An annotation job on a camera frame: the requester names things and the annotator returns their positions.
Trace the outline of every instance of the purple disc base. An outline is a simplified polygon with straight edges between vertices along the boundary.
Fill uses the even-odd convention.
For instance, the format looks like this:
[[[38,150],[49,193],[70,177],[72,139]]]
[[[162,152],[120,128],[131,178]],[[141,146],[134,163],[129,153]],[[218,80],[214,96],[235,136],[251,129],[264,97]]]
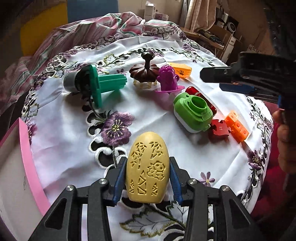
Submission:
[[[160,88],[157,88],[156,90],[154,90],[155,92],[160,92],[160,93],[172,93],[172,92],[175,92],[175,91],[181,91],[185,89],[185,86],[182,86],[182,85],[178,85],[178,89],[176,90],[172,90],[172,91],[162,91],[161,90],[161,87]]]

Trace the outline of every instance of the pink striped cloth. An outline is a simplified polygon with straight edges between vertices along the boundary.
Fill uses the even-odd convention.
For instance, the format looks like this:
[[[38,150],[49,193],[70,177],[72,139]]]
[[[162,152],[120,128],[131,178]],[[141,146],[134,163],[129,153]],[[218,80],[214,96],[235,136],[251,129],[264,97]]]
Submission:
[[[0,80],[0,114],[30,88],[51,58],[74,46],[89,44],[100,38],[114,36],[133,37],[150,32],[157,26],[172,26],[173,22],[151,20],[145,22],[132,12],[107,14],[69,23],[55,28],[33,56],[21,57],[5,71]]]

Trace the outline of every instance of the green toy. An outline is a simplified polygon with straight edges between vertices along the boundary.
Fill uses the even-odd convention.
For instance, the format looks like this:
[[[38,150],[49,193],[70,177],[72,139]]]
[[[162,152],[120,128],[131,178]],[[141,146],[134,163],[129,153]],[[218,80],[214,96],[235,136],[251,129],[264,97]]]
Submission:
[[[70,92],[91,93],[97,108],[102,107],[101,94],[122,89],[127,82],[123,74],[107,74],[98,76],[93,64],[83,66],[80,71],[68,73],[64,78],[64,88]]]
[[[174,114],[190,133],[206,131],[210,128],[213,112],[204,99],[181,93],[174,99]]]

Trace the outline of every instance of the red puzzle piece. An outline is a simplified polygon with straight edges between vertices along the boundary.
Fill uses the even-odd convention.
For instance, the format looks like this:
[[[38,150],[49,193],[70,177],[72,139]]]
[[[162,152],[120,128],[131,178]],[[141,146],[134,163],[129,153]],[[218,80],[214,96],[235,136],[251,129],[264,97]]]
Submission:
[[[224,120],[212,120],[211,128],[209,129],[210,140],[226,139],[231,133],[231,128],[227,127]]]

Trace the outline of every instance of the hand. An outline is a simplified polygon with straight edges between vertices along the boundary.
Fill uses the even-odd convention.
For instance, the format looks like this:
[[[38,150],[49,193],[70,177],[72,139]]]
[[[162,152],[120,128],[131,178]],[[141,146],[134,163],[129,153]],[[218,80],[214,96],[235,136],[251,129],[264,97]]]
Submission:
[[[296,173],[296,136],[295,133],[296,126],[296,111],[286,112],[286,121],[289,126],[294,128],[291,130],[289,126],[285,125],[283,122],[283,110],[278,110],[273,113],[272,117],[274,121],[280,124],[277,136],[278,136],[278,149],[279,149],[279,166],[286,173]]]

